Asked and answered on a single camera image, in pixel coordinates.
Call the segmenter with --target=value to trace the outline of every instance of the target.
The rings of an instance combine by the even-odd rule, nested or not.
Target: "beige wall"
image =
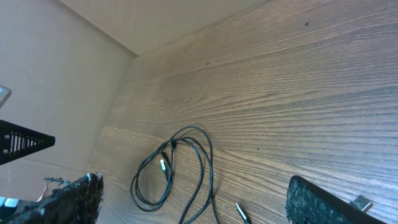
[[[61,0],[138,55],[265,0]]]
[[[0,119],[57,138],[0,166],[0,195],[20,175],[76,178],[134,55],[57,0],[0,1],[0,32],[0,85],[12,90]]]

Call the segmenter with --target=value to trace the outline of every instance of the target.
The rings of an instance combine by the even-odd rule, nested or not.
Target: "cable connector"
[[[166,168],[166,163],[164,162],[164,159],[161,159],[161,160],[160,160],[160,164],[162,164],[162,170],[163,170],[163,172],[166,173],[166,172],[167,172],[167,168]]]

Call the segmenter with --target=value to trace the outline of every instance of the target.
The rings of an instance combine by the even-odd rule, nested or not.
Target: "black textured object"
[[[102,174],[87,174],[63,189],[53,190],[51,196],[0,223],[95,223],[100,211],[103,187]]]
[[[293,224],[385,224],[297,175],[290,179],[285,209]]]
[[[0,120],[0,165],[51,147],[55,137]]]

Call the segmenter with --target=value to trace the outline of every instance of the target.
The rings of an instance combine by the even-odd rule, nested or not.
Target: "black cable loop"
[[[183,131],[185,129],[189,129],[189,128],[199,130],[206,137],[206,140],[207,140],[207,143],[208,143],[209,149],[210,149],[210,157],[207,154],[207,152],[205,151],[205,148],[203,148],[203,146],[196,139],[191,138],[191,137],[175,138],[175,136],[178,135],[179,133],[181,133],[181,131]],[[203,178],[204,178],[204,175],[205,175],[204,174],[204,166],[203,166],[203,163],[202,163],[202,160],[201,160],[200,153],[199,153],[197,147],[193,143],[195,143],[197,146],[199,146],[200,150],[205,155],[206,160],[207,160],[207,162],[209,164],[209,167],[210,167],[209,186],[210,187],[209,187],[209,193],[208,193],[208,196],[207,196],[205,204],[202,206],[202,208],[196,214],[194,214],[194,216],[192,216],[190,219],[188,219],[185,223],[187,224],[187,223],[191,223],[192,221],[194,221],[203,211],[206,210],[206,208],[209,206],[210,200],[211,200],[211,204],[213,206],[213,213],[214,213],[214,216],[216,218],[216,222],[218,224],[220,224],[220,221],[218,220],[216,208],[215,208],[214,195],[213,195],[213,179],[214,179],[214,173],[213,173],[213,148],[211,146],[210,138],[208,137],[206,132],[204,130],[202,130],[201,128],[196,127],[196,126],[187,126],[187,127],[184,127],[182,129],[178,130],[168,141],[163,142],[156,149],[156,151],[154,151],[149,157],[147,157],[146,159],[144,159],[143,162],[141,162],[140,166],[138,167],[137,173],[132,178],[131,185],[130,185],[130,194],[131,194],[132,201],[134,202],[134,204],[140,210],[142,210],[144,212],[153,212],[153,211],[158,210],[163,205],[163,203],[167,200],[167,197],[170,195],[170,192],[171,192],[171,189],[172,189],[172,186],[173,186],[173,180],[174,180],[174,174],[173,174],[173,170],[174,170],[173,161],[174,160],[173,159],[174,159],[174,151],[175,151],[175,147],[177,145],[177,142],[184,142],[184,143],[188,144],[189,146],[191,146],[192,149],[197,154],[197,157],[198,157],[199,163],[200,163],[200,178],[199,178],[198,185],[197,185],[197,187],[196,187],[191,199],[188,201],[187,206],[185,206],[184,211],[181,214],[181,218],[180,218],[180,221],[178,222],[178,224],[182,224],[183,223],[183,221],[185,219],[185,216],[187,215],[188,210],[189,210],[189,208],[192,205],[192,202],[194,201],[194,199],[196,198],[196,196],[197,196],[197,194],[199,192],[199,189],[201,187],[201,184],[203,182]],[[171,145],[171,160],[170,161],[169,161],[168,156],[164,152],[164,150],[166,149],[166,147],[169,144]],[[139,180],[140,172],[145,168],[146,165],[148,165],[148,163],[150,163],[153,159],[155,159],[155,157],[159,153],[162,155],[162,157],[164,158],[164,161],[165,161],[165,163],[167,165],[166,171],[164,171],[165,179],[166,179],[166,189],[165,189],[165,191],[163,193],[163,196],[159,199],[159,201],[150,202],[147,199],[145,199],[144,196],[141,194],[141,191],[139,190],[139,186],[138,186],[138,180]],[[149,208],[149,209],[148,208],[143,208],[142,206],[140,206],[137,203],[136,198],[135,198],[134,193],[133,193],[133,186],[134,186],[134,192],[135,192],[135,195],[136,195],[137,199],[141,203],[143,203],[143,204],[145,204],[147,206],[153,206],[154,208]]]

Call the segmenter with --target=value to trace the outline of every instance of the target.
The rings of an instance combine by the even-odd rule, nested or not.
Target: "black cable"
[[[183,137],[183,138],[175,138],[176,135],[178,135],[179,133],[181,133],[181,131],[185,130],[185,129],[189,129],[189,128],[193,128],[193,129],[197,129],[199,130],[207,139],[207,143],[209,145],[210,148],[210,157],[208,156],[207,152],[205,151],[205,149],[203,148],[203,146],[194,138],[191,137]],[[181,214],[181,218],[180,221],[178,222],[178,224],[182,224],[185,216],[188,213],[189,208],[191,207],[192,202],[194,201],[195,197],[197,196],[199,189],[201,187],[201,183],[203,181],[203,176],[204,176],[204,167],[203,167],[203,163],[200,157],[200,153],[197,149],[197,147],[194,145],[196,144],[197,146],[199,146],[200,150],[202,151],[202,153],[205,155],[206,160],[209,164],[210,167],[210,179],[209,179],[209,193],[206,199],[206,202],[204,204],[204,206],[202,206],[202,208],[194,215],[192,216],[188,221],[186,221],[185,223],[191,223],[192,221],[194,221],[203,211],[205,211],[205,209],[209,206],[210,204],[210,200],[211,200],[211,204],[213,206],[213,212],[214,212],[214,216],[216,218],[216,221],[218,224],[220,224],[220,221],[218,220],[218,216],[216,213],[216,208],[215,208],[215,203],[214,203],[214,195],[213,195],[213,177],[214,177],[214,173],[213,173],[213,148],[211,147],[211,141],[210,138],[208,137],[208,135],[206,134],[206,132],[204,132],[204,130],[202,130],[199,127],[196,126],[187,126],[185,128],[180,129],[179,131],[177,131],[168,141],[163,142],[157,149],[155,152],[153,152],[149,157],[147,157],[146,159],[144,159],[143,162],[141,162],[140,166],[138,167],[138,171],[137,174],[132,178],[131,181],[131,185],[130,185],[130,194],[131,194],[131,198],[132,201],[134,202],[134,204],[136,204],[136,206],[141,209],[144,212],[153,212],[158,210],[163,203],[166,201],[167,197],[169,196],[172,186],[173,186],[173,180],[174,180],[174,167],[173,167],[173,158],[174,158],[174,150],[175,147],[177,146],[177,142],[184,142],[186,144],[188,144],[189,146],[192,147],[192,149],[195,151],[195,153],[197,154],[197,157],[199,159],[199,163],[200,163],[200,178],[199,178],[199,183],[195,189],[195,192],[193,193],[191,199],[188,201],[187,206],[185,207],[184,211]],[[164,150],[166,149],[166,147],[168,145],[171,145],[171,162],[169,161],[169,158],[167,157],[167,154],[164,152]],[[163,196],[160,198],[159,201],[157,202],[150,202],[148,200],[146,200],[144,198],[144,196],[141,194],[141,191],[139,190],[138,187],[138,178],[140,175],[140,172],[145,168],[146,165],[148,165],[148,163],[150,163],[155,156],[157,156],[158,154],[161,154],[161,156],[163,157],[163,159],[165,160],[165,163],[167,164],[167,168],[166,170],[164,170],[164,174],[165,174],[165,178],[166,178],[166,189],[163,193]],[[138,200],[140,200],[143,204],[147,205],[147,206],[152,206],[152,208],[143,208],[141,207],[137,201],[136,198],[134,197],[134,192],[133,192],[133,186],[134,186],[134,192],[136,197],[138,198]]]

